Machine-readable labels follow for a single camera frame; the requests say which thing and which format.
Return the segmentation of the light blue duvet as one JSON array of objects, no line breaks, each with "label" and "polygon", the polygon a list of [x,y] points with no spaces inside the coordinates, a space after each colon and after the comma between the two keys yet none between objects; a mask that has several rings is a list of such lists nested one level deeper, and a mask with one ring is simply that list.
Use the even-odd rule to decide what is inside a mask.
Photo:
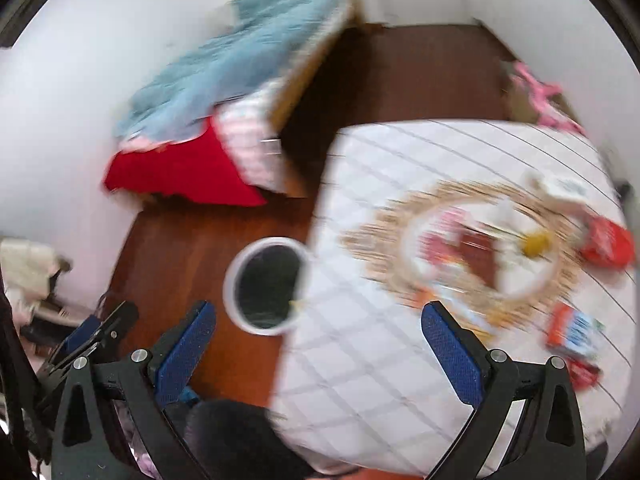
[{"label": "light blue duvet", "polygon": [[238,24],[177,58],[138,90],[115,138],[166,142],[195,136],[216,104],[246,96],[278,76],[340,2],[232,1]]}]

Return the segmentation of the red blanket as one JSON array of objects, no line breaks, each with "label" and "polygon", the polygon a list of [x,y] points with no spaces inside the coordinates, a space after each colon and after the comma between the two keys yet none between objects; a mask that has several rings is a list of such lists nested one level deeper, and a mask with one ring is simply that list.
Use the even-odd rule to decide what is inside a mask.
[{"label": "red blanket", "polygon": [[149,151],[120,151],[103,179],[107,191],[180,196],[202,205],[259,207],[266,200],[246,183],[208,120],[194,139]]}]

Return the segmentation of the pink panther plush toy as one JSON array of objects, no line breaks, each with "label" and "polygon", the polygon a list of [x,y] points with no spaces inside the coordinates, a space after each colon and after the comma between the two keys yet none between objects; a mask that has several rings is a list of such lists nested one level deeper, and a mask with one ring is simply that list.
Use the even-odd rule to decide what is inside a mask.
[{"label": "pink panther plush toy", "polygon": [[506,63],[503,68],[506,74],[504,102],[512,122],[586,135],[560,86],[539,80],[521,61]]}]

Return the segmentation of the red crushed soda can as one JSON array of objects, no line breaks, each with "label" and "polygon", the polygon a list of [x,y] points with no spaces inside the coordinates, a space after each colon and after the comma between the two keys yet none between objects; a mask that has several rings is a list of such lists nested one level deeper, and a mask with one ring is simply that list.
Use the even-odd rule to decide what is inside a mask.
[{"label": "red crushed soda can", "polygon": [[591,216],[579,253],[588,263],[606,270],[624,270],[634,263],[631,232],[602,216]]}]

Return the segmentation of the red foil wrapper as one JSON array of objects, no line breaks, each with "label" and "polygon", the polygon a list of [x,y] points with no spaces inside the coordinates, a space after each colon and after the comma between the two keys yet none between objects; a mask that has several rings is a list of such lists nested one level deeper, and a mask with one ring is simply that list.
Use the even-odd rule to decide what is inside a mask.
[{"label": "red foil wrapper", "polygon": [[581,360],[567,359],[566,366],[570,374],[570,382],[576,392],[586,391],[597,385],[601,369],[597,365]]}]

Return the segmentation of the white barcode cardboard box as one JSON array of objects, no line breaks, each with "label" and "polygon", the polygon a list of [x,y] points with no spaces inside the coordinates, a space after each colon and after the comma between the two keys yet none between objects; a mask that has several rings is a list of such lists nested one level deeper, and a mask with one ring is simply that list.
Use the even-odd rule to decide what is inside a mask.
[{"label": "white barcode cardboard box", "polygon": [[579,216],[589,206],[587,188],[577,179],[535,172],[530,182],[541,203],[558,214]]}]

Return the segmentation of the white checkered tablecloth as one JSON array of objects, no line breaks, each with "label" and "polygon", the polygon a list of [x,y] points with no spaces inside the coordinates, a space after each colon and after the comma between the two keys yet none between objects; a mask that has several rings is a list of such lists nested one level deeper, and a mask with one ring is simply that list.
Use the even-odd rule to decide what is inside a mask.
[{"label": "white checkered tablecloth", "polygon": [[619,448],[638,419],[636,277],[579,258],[582,220],[539,194],[554,178],[592,214],[623,222],[583,136],[486,120],[337,133],[272,392],[281,438],[323,472],[430,472],[471,414],[422,334],[422,307],[437,299],[519,361],[547,361],[561,304],[599,321],[602,374],[578,403],[588,448]]}]

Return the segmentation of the dark red snack packet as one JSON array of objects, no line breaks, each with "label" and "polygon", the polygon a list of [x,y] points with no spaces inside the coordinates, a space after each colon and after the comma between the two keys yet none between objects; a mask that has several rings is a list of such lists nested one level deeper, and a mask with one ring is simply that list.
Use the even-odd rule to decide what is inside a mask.
[{"label": "dark red snack packet", "polygon": [[497,288],[497,249],[495,237],[471,228],[464,228],[459,236],[457,253],[487,287]]}]

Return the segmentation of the white round trash bin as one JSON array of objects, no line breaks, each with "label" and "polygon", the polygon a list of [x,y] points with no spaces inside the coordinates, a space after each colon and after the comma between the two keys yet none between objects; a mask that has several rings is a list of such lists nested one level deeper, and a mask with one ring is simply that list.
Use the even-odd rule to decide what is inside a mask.
[{"label": "white round trash bin", "polygon": [[264,237],[248,244],[224,276],[222,300],[230,320],[256,336],[288,332],[298,318],[298,282],[308,262],[307,247],[294,238]]}]

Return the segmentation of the orange snack wrapper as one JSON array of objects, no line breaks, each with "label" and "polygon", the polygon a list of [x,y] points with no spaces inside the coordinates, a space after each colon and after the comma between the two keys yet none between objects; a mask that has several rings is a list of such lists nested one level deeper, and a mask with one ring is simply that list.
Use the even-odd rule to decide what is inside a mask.
[{"label": "orange snack wrapper", "polygon": [[474,281],[444,284],[436,281],[417,281],[411,284],[414,304],[440,301],[458,324],[470,330],[481,342],[497,337],[500,330],[512,325],[512,315],[506,303],[493,289]]}]

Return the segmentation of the blue red milk carton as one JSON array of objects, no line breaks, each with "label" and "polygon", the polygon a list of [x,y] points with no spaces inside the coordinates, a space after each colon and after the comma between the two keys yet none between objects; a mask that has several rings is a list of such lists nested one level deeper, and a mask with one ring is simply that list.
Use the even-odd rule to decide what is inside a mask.
[{"label": "blue red milk carton", "polygon": [[550,314],[546,346],[562,356],[594,363],[604,341],[604,325],[589,314],[557,302]]}]

